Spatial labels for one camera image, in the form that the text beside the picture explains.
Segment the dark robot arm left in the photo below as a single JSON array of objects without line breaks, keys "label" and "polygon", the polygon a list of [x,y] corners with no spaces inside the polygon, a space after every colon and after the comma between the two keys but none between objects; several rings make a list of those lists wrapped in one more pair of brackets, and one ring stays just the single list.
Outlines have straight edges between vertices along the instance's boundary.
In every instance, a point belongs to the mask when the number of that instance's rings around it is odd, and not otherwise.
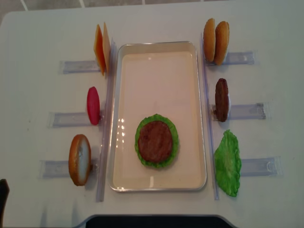
[{"label": "dark robot arm left", "polygon": [[3,228],[3,216],[10,189],[6,179],[0,180],[0,227]]}]

